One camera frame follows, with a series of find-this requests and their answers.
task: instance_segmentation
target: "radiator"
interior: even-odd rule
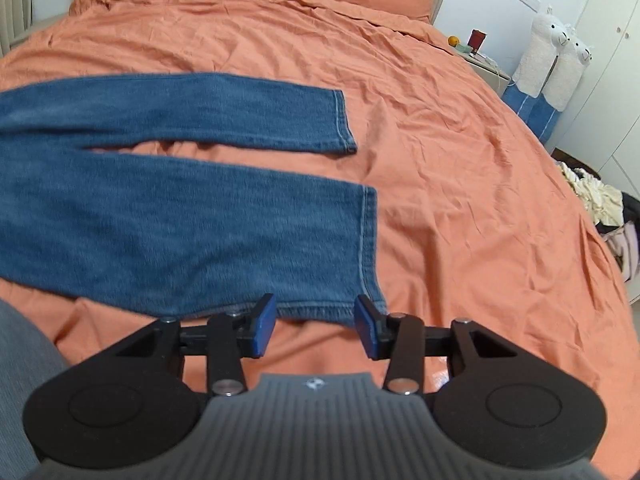
[[[31,25],[31,0],[0,0],[0,49],[9,52],[11,41]]]

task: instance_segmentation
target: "llama plush toy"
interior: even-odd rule
[[[543,144],[549,140],[560,114],[564,112],[582,74],[591,63],[593,47],[585,46],[574,28],[569,33],[571,41],[558,56],[558,62],[542,89],[542,95],[527,119],[527,126]]]
[[[547,7],[546,12],[539,12],[533,18],[529,47],[513,73],[515,84],[507,87],[502,96],[525,122],[558,53],[569,41],[566,27],[552,12],[553,9]]]

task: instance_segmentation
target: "red cup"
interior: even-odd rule
[[[480,45],[482,45],[484,38],[486,38],[486,34],[484,32],[480,32],[479,30],[474,29],[471,33],[471,38],[469,38],[467,44],[473,49],[474,54],[480,49]]]

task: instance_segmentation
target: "orange bed sheet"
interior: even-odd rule
[[[377,273],[390,309],[440,326],[474,318],[583,380],[608,414],[595,465],[616,480],[640,467],[640,354],[620,272],[551,158],[443,35],[333,0],[76,0],[68,18],[0,62],[0,89],[190,71],[339,88],[358,153],[192,142],[146,142],[135,152],[375,187]],[[150,320],[4,280],[0,298],[73,363]],[[435,388],[445,365],[426,361]],[[385,364],[368,361],[351,330],[279,321],[267,355],[245,369],[250,384],[262,372],[370,370],[380,380]],[[202,359],[188,359],[185,377],[204,387]]]

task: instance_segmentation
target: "wardrobe door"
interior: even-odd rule
[[[585,70],[574,96],[560,116],[546,148],[551,152],[574,122],[604,73],[638,0],[588,0],[576,25],[578,36],[587,45],[594,45],[593,60]]]
[[[640,6],[609,66],[558,148],[594,170],[604,166],[640,116]]]
[[[602,181],[624,191],[631,196],[638,196],[638,190],[629,179],[626,172],[620,166],[615,156],[612,156],[599,171]]]
[[[640,121],[634,124],[612,158],[618,162],[635,188],[636,192],[630,194],[640,198]]]

